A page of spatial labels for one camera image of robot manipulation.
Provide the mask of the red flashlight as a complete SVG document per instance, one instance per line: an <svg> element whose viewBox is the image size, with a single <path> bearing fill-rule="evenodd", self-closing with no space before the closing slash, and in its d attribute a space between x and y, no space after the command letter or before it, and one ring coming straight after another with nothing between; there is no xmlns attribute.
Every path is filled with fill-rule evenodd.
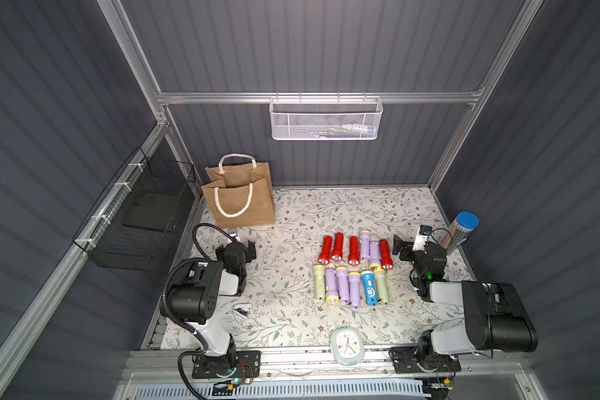
<svg viewBox="0 0 600 400"><path fill-rule="evenodd" d="M318 263L323 266L327 266L331 262L331 251L333 248L333 237L326 235L323 237L323 243L318 256Z"/></svg>
<svg viewBox="0 0 600 400"><path fill-rule="evenodd" d="M392 253L387 240L380 240L378 246L381 254L381 265L384 270L393 270L394 264Z"/></svg>
<svg viewBox="0 0 600 400"><path fill-rule="evenodd" d="M334 262L339 262L343 259L343 243L343 233L335 233L333 239L333 249L331 251L331 260Z"/></svg>
<svg viewBox="0 0 600 400"><path fill-rule="evenodd" d="M351 266L358 266L360 264L360 260L360 241L358 237L351 236L349 238L348 264Z"/></svg>

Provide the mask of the green flashlight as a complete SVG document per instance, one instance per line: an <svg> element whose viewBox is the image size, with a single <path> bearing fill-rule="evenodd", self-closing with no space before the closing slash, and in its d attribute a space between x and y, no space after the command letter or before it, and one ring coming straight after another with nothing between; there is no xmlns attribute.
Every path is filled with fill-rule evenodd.
<svg viewBox="0 0 600 400"><path fill-rule="evenodd" d="M323 265L315 265L313 267L314 294L315 299L319 301L325 300L325 271L326 268Z"/></svg>
<svg viewBox="0 0 600 400"><path fill-rule="evenodd" d="M389 294L386 271L382 267L376 268L375 270L373 270L373 275L377 291L378 303L383 305L388 304Z"/></svg>

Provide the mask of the blue flashlight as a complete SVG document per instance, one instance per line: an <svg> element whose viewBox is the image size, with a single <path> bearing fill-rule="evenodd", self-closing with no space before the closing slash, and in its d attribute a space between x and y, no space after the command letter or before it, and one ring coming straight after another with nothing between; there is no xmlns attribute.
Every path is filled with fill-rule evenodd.
<svg viewBox="0 0 600 400"><path fill-rule="evenodd" d="M378 291L375 283L374 273L370 270L365 270L361 272L361 277L364 286L367 305L378 305Z"/></svg>

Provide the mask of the brown burlap tote bag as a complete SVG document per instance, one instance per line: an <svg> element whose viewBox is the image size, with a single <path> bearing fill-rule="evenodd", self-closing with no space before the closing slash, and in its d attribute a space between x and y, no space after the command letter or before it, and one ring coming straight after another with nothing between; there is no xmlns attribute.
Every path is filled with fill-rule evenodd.
<svg viewBox="0 0 600 400"><path fill-rule="evenodd" d="M273 225L276 222L273 184L268 163L253 156L229 153L207 168L210 183L203 196L220 228Z"/></svg>

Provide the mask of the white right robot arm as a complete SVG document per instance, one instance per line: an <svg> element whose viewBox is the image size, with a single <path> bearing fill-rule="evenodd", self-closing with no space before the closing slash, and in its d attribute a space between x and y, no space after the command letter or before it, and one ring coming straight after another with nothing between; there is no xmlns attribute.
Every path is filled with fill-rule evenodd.
<svg viewBox="0 0 600 400"><path fill-rule="evenodd" d="M422 333L416 351L421 360L483 351L536 350L537 331L513 285L446 280L447 250L428 235L412 242L394 236L392 255L412 265L410 283L421 300L455 306L463 312L458 325Z"/></svg>

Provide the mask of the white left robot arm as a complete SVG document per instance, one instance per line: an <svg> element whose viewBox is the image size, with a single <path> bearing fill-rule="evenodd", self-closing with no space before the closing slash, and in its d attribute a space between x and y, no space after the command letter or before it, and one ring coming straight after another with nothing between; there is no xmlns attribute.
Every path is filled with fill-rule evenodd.
<svg viewBox="0 0 600 400"><path fill-rule="evenodd" d="M216 249L216 257L205 253L198 241L198 230L211 228L221 233L228 244ZM235 352L233 336L215 315L221 297L242 296L247 284L247 265L257 258L256 245L243 243L220 227L199 223L192 230L193 245L199 255L181 260L164 282L159 300L162 316L195 336L200 347L195 355L227 357Z"/></svg>

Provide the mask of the steel bottle blue cap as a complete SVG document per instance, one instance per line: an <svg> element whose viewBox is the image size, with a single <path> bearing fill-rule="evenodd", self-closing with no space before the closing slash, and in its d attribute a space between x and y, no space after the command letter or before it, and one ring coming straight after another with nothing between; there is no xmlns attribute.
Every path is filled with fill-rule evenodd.
<svg viewBox="0 0 600 400"><path fill-rule="evenodd" d="M442 246L451 255L479 225L479 218L470 212L459 213L448 228L448 234L442 241Z"/></svg>

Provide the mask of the purple flashlight upper small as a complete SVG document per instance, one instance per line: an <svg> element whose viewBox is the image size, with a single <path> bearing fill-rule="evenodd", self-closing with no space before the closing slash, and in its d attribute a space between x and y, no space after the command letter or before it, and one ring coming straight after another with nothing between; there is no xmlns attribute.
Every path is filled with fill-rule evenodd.
<svg viewBox="0 0 600 400"><path fill-rule="evenodd" d="M381 253L379 242L371 242L369 247L369 255L370 255L370 268L381 268Z"/></svg>

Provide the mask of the purple flashlight upper row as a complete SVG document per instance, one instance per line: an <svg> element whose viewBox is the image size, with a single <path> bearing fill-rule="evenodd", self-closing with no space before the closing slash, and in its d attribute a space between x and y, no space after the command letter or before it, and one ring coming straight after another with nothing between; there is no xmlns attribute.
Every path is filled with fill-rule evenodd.
<svg viewBox="0 0 600 400"><path fill-rule="evenodd" d="M359 234L359 249L360 258L362 261L369 261L370 256L370 245L371 245L371 232L368 230L362 230Z"/></svg>

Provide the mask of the mint green alarm clock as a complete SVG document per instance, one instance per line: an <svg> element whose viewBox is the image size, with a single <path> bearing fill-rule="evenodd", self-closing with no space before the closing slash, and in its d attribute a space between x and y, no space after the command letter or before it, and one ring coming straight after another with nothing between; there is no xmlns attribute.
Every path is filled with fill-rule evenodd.
<svg viewBox="0 0 600 400"><path fill-rule="evenodd" d="M331 336L331 352L335 361L343 366L353 366L364 358L363 335L356 328L341 327Z"/></svg>

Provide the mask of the white vented strip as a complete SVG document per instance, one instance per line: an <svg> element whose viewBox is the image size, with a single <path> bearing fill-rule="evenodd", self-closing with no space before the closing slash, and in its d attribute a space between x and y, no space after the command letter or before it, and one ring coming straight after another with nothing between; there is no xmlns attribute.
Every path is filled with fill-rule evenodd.
<svg viewBox="0 0 600 400"><path fill-rule="evenodd" d="M411 379L309 380L256 382L233 390L213 389L211 384L196 384L194 389L206 399L317 399L375 398L379 396L429 399L423 382Z"/></svg>

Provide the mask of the markers in white basket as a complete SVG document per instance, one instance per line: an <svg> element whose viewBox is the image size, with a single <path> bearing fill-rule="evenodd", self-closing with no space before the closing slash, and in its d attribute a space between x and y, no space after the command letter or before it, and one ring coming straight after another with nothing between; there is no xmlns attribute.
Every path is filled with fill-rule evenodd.
<svg viewBox="0 0 600 400"><path fill-rule="evenodd" d="M345 124L340 126L321 127L313 133L319 138L358 138L374 140L377 137L377 128L366 124Z"/></svg>

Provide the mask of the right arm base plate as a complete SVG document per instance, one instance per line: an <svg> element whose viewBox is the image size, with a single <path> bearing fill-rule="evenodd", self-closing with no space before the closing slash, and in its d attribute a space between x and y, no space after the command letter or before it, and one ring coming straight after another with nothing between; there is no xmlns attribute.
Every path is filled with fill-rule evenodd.
<svg viewBox="0 0 600 400"><path fill-rule="evenodd" d="M416 345L398 346L388 350L396 373L459 373L460 362L448 355L421 350Z"/></svg>

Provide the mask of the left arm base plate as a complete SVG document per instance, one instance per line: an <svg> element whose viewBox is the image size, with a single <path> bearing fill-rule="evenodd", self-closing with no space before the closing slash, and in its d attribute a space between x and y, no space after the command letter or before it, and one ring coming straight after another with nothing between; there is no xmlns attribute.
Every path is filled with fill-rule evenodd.
<svg viewBox="0 0 600 400"><path fill-rule="evenodd" d="M193 379L257 378L262 353L260 351L237 351L221 357L195 356Z"/></svg>

